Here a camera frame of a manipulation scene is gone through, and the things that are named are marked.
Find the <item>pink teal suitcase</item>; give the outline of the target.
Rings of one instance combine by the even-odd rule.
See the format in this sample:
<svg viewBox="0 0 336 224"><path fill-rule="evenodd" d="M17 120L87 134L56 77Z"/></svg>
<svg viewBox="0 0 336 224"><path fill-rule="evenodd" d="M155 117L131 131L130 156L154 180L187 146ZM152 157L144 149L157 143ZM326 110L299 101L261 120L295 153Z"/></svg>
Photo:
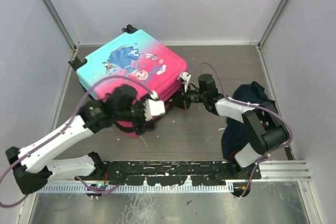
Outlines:
<svg viewBox="0 0 336 224"><path fill-rule="evenodd" d="M128 25L117 38L87 55L74 58L69 65L90 101L103 100L116 88L126 84L137 91L136 101L155 92L170 110L182 83L181 72L187 72L186 61L141 29ZM115 125L129 137L137 137L131 122Z"/></svg>

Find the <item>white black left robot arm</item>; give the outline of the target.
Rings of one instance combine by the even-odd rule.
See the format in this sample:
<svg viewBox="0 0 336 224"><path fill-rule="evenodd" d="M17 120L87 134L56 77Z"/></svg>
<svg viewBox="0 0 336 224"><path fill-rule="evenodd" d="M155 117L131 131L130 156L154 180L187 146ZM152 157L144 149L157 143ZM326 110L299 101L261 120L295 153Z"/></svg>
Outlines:
<svg viewBox="0 0 336 224"><path fill-rule="evenodd" d="M107 168L96 152L73 159L55 157L69 147L119 121L144 124L165 113L165 105L155 92L136 101L137 91L129 85L116 88L103 100L92 100L78 108L63 125L39 141L18 149L11 147L6 156L16 183L24 195L34 193L48 182L69 177L101 179Z"/></svg>

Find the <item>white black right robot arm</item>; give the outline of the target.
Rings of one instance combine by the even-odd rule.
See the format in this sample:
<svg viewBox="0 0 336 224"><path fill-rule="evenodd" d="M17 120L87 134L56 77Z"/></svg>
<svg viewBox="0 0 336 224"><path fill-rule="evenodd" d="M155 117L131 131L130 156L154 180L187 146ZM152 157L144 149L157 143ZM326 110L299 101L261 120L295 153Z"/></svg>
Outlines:
<svg viewBox="0 0 336 224"><path fill-rule="evenodd" d="M182 83L172 104L189 109L201 103L205 109L226 118L221 145L223 158L229 161L233 177L252 177L253 166L268 159L269 154L290 144L293 133L279 116L275 102L268 99L257 82L241 85L233 97L221 94L211 74L198 77L198 86L190 83L191 74L181 72Z"/></svg>

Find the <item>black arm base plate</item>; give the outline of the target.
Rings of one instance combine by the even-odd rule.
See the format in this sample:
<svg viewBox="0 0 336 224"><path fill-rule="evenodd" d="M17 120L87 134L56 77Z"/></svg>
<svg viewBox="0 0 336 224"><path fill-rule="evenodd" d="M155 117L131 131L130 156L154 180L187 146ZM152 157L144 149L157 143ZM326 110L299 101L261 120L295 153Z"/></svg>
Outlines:
<svg viewBox="0 0 336 224"><path fill-rule="evenodd" d="M106 162L102 170L81 179L106 179L109 185L180 186L189 178L192 186L217 186L231 179L248 180L252 169L253 166L240 169L225 161L112 161Z"/></svg>

